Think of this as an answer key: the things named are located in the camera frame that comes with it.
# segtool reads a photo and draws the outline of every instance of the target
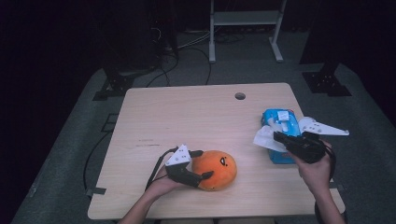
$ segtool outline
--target wooden table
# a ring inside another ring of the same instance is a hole
[[[236,99],[241,93],[246,98]],[[158,158],[181,144],[228,152],[236,160],[237,177],[221,191],[176,189],[151,206],[148,218],[314,214],[315,200],[297,166],[273,164],[267,149],[253,144],[262,112],[271,107],[303,116],[286,83],[128,90],[96,185],[106,192],[93,195],[88,216],[123,217],[144,192]],[[344,211],[339,192],[331,191]]]

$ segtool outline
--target blue package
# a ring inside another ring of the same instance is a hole
[[[292,110],[282,108],[272,108],[262,113],[262,126],[269,125],[275,131],[281,131],[287,135],[300,135],[300,128]],[[268,154],[274,164],[295,163],[289,152],[278,152],[268,149]]]

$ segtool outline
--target wire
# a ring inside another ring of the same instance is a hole
[[[176,59],[176,63],[175,63],[169,70],[167,70],[167,71],[163,70],[163,68],[160,67],[160,69],[161,69],[163,72],[162,72],[161,74],[159,74],[158,76],[154,77],[154,78],[146,85],[146,88],[149,87],[149,85],[151,85],[151,83],[152,83],[155,79],[157,79],[157,78],[159,78],[159,77],[161,77],[161,76],[165,76],[165,77],[166,77],[167,85],[170,86],[170,79],[169,79],[169,76],[167,75],[167,73],[170,72],[170,71],[172,71],[173,69],[175,69],[175,68],[177,67],[177,65],[178,65],[178,58],[177,58],[176,56],[173,56],[173,55],[168,55],[168,56],[175,58],[175,59]]]
[[[232,9],[231,10],[235,10],[235,8],[236,8],[236,4],[237,4],[237,2],[238,2],[238,0],[235,0],[234,2],[233,2],[233,6],[232,6]],[[230,7],[230,5],[231,5],[231,0],[229,0],[228,2],[227,2],[227,6],[224,8],[224,11],[229,11],[230,9],[229,9],[229,7]],[[217,33],[220,29],[221,29],[221,27],[222,26],[218,26],[216,29],[215,29],[215,33]],[[209,31],[189,31],[189,32],[184,32],[184,33],[201,33],[201,32],[205,32],[205,34],[204,35],[202,35],[202,36],[200,36],[200,37],[198,37],[197,39],[195,39],[195,40],[192,40],[191,42],[188,42],[188,43],[186,43],[186,44],[183,44],[183,45],[181,45],[181,46],[179,46],[179,47],[177,47],[178,49],[183,49],[183,48],[186,48],[186,47],[189,47],[189,46],[193,46],[193,45],[196,45],[196,44],[198,44],[198,43],[200,43],[200,42],[202,42],[202,41],[205,41],[205,40],[207,40],[209,37],[210,37],[210,32]]]
[[[90,161],[90,158],[91,158],[91,156],[92,156],[92,153],[96,150],[96,148],[99,146],[99,144],[100,144],[110,133],[113,133],[113,132],[106,132],[106,133],[101,137],[101,139],[99,139],[99,141],[98,141],[98,142],[93,146],[93,148],[91,149],[91,152],[90,152],[90,154],[88,155],[87,160],[85,160],[84,171],[83,171],[83,173],[82,173],[82,180],[83,180],[83,183],[84,183],[85,192],[87,192],[87,190],[88,190],[88,188],[87,188],[86,173],[87,173],[87,167],[88,167],[88,163],[89,163],[89,161]]]
[[[203,53],[204,56],[206,57],[206,59],[207,59],[207,64],[209,65],[209,73],[208,73],[208,75],[207,75],[206,82],[205,82],[205,85],[207,85],[207,83],[209,82],[211,73],[212,73],[212,64],[211,64],[210,61],[209,61],[209,57],[208,57],[208,56],[206,55],[206,53],[204,53],[204,51],[201,50],[201,49],[196,49],[196,48],[184,48],[184,49],[198,50],[198,51],[200,51],[201,53]]]
[[[151,183],[152,182],[154,182],[154,181],[156,181],[156,180],[159,180],[159,179],[162,179],[162,178],[164,178],[164,177],[167,177],[168,175],[163,175],[163,176],[160,176],[160,177],[158,177],[158,178],[156,178],[156,179],[153,179],[152,181],[151,181]]]
[[[148,179],[148,183],[147,183],[147,185],[146,185],[145,191],[149,188],[149,186],[151,185],[151,183],[152,183],[153,181],[156,180],[156,179],[154,180],[154,177],[155,177],[155,175],[157,174],[157,171],[158,171],[158,169],[160,168],[161,163],[163,162],[163,158],[164,158],[168,153],[170,153],[170,152],[176,152],[177,150],[178,150],[178,147],[168,149],[167,151],[165,151],[165,152],[161,155],[160,158],[158,158],[157,163],[155,164],[154,169],[152,170],[151,176],[150,176],[149,179]]]
[[[157,38],[157,41],[159,41],[160,39],[161,39],[161,36],[162,36],[162,33],[161,33],[161,30],[160,29],[158,29],[158,28],[151,28],[151,30],[156,30],[156,31],[158,31],[158,38]]]

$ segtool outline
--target white shelf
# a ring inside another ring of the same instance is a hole
[[[277,10],[215,12],[214,25],[276,24],[278,13]]]

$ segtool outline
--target dark background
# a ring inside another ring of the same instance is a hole
[[[149,27],[161,11],[148,3],[1,1],[1,223],[14,216],[91,75],[107,61],[155,64]],[[228,3],[217,0],[217,10],[273,9],[278,1]],[[174,4],[179,31],[208,28],[208,0]],[[311,28],[302,63],[337,58],[395,124],[395,11],[387,0],[289,1],[282,29]]]

